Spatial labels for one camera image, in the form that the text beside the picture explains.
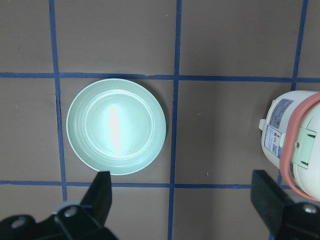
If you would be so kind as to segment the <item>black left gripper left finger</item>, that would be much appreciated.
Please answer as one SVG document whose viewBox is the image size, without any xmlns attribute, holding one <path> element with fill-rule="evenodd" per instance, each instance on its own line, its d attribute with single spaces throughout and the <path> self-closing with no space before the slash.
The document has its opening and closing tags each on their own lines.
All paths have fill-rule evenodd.
<svg viewBox="0 0 320 240">
<path fill-rule="evenodd" d="M 111 240 L 105 223 L 112 205 L 111 175 L 98 172 L 84 197 L 77 204 L 61 208 L 54 221 L 62 240 Z"/>
</svg>

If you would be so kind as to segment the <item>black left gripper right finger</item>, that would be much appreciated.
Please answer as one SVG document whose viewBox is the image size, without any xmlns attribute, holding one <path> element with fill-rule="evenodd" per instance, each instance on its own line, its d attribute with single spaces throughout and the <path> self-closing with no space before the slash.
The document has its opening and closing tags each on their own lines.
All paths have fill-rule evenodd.
<svg viewBox="0 0 320 240">
<path fill-rule="evenodd" d="M 252 171 L 250 200 L 275 240 L 320 238 L 320 207 L 294 201 L 266 171 Z"/>
</svg>

